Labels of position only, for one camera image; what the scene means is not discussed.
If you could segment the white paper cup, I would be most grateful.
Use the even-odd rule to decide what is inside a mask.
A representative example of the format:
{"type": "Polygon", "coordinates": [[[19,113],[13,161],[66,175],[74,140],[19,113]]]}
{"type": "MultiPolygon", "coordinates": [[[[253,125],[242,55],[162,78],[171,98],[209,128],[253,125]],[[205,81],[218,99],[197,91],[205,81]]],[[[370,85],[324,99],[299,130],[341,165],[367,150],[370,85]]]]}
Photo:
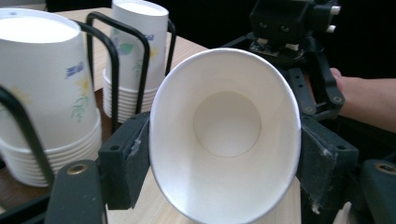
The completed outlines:
{"type": "Polygon", "coordinates": [[[278,204],[295,177],[295,97],[253,53],[211,49],[180,63],[159,88],[149,124],[157,185],[194,221],[251,223],[278,204]]]}

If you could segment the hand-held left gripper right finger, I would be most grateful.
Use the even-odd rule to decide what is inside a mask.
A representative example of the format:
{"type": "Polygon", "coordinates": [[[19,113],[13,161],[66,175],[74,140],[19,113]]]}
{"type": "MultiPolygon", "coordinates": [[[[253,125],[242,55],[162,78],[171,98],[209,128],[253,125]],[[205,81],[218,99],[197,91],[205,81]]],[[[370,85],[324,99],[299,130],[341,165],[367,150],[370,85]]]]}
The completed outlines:
{"type": "Polygon", "coordinates": [[[359,151],[318,121],[302,117],[302,149],[297,171],[311,211],[339,209],[347,173],[354,170],[359,151]]]}

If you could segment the stack of floral paper cups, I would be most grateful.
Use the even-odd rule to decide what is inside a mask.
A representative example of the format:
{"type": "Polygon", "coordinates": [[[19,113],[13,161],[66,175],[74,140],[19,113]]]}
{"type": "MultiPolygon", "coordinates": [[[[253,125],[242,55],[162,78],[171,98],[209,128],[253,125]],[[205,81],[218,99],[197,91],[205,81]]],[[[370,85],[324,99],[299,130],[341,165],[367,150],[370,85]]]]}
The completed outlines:
{"type": "MultiPolygon", "coordinates": [[[[149,61],[141,110],[149,111],[165,78],[168,10],[147,0],[113,0],[112,19],[143,34],[149,44],[149,61]]],[[[110,39],[120,60],[118,122],[135,114],[144,61],[144,46],[138,37],[113,28],[110,39]]]]}
{"type": "Polygon", "coordinates": [[[54,173],[97,157],[101,118],[76,22],[45,11],[0,8],[0,86],[27,110],[54,173]]]}

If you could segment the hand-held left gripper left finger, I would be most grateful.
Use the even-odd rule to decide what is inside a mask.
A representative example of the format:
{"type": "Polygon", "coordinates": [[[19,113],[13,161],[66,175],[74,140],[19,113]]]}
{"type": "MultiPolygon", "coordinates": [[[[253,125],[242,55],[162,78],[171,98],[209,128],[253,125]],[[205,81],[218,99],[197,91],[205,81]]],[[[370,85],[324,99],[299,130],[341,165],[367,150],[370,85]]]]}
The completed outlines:
{"type": "Polygon", "coordinates": [[[134,208],[149,170],[149,112],[127,119],[99,150],[109,210],[134,208]]]}

